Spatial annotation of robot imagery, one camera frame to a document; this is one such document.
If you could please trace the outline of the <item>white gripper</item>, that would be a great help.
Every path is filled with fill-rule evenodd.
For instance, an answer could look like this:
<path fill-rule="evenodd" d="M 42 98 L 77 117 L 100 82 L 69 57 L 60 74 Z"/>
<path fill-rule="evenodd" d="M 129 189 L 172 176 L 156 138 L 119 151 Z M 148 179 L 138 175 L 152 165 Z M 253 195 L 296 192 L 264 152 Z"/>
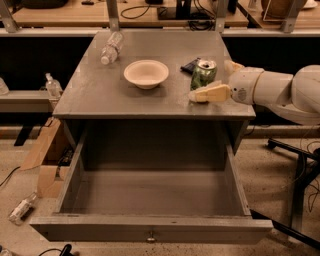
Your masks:
<path fill-rule="evenodd" d="M 232 60 L 224 61 L 224 69 L 229 76 L 229 86 L 221 81 L 214 81 L 206 86 L 189 92 L 189 100 L 196 103 L 224 102 L 231 97 L 238 103 L 252 105 L 253 93 L 262 68 L 244 67 Z"/>

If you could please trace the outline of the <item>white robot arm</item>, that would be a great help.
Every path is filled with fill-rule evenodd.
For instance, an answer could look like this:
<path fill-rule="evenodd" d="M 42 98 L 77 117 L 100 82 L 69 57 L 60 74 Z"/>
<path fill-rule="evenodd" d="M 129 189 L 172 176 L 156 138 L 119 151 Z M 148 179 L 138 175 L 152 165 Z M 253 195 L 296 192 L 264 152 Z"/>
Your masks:
<path fill-rule="evenodd" d="M 192 102 L 224 102 L 232 98 L 260 105 L 300 125 L 320 124 L 320 66 L 308 65 L 295 75 L 224 62 L 228 82 L 211 82 L 189 93 Z"/>

